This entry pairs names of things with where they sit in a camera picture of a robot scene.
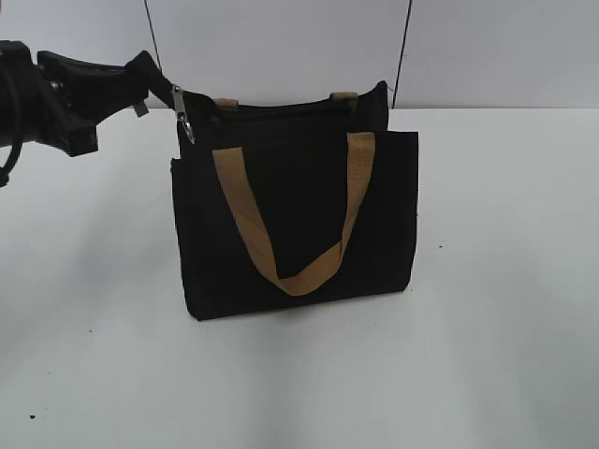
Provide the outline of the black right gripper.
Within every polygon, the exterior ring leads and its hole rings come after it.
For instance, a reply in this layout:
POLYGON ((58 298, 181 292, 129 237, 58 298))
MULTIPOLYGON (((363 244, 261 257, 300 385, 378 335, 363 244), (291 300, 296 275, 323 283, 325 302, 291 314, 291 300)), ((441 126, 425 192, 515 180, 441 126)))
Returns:
POLYGON ((38 141, 70 157, 97 152, 96 127, 115 113, 132 108, 138 117, 145 115, 149 94, 166 106, 174 105, 173 84, 147 51, 141 51, 124 66, 129 89, 116 89, 123 80, 123 68, 119 65, 89 63, 39 51, 37 67, 50 89, 44 113, 46 124, 38 141))

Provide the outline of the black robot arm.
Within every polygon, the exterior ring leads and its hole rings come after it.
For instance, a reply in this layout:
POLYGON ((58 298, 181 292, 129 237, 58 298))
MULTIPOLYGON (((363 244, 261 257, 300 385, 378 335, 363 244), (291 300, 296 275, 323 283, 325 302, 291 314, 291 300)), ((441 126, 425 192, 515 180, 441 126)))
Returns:
POLYGON ((36 142, 70 157, 98 150, 96 127, 122 109, 145 110, 150 94, 174 108, 173 84, 142 51, 101 65, 1 42, 1 145, 36 142))

